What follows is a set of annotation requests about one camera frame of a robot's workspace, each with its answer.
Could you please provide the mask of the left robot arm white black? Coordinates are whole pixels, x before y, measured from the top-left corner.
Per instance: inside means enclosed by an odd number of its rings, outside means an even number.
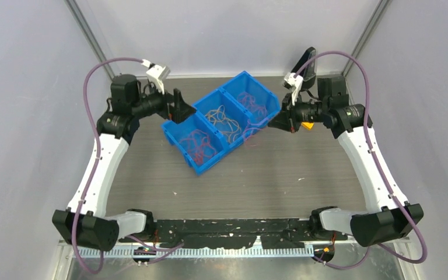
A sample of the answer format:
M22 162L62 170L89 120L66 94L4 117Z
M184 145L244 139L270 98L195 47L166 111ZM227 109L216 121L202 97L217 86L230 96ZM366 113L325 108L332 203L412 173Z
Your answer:
M107 110L93 126L92 154L80 185L65 210L56 210L52 223L70 245L110 251L128 236L150 241L156 223L150 211L129 209L106 215L107 199L122 158L142 118L159 115L180 124L195 114L178 88L160 92L155 82L141 83L134 75L116 76L110 85Z

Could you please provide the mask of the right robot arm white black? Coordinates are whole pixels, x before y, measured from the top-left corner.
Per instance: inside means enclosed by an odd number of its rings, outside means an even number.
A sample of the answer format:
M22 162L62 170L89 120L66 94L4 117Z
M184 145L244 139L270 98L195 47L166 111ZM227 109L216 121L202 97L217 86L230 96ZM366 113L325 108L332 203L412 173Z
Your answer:
M408 202L391 175L380 154L373 124L364 120L364 105L350 104L342 75L318 78L316 101L302 100L302 84L301 76L285 76L283 85L290 92L268 126L294 133L302 122L318 122L331 130L353 166L366 207L363 212L336 206L313 210L309 218L311 235L321 240L334 232L345 233L363 247L408 236L411 225L423 218L424 211L419 204Z

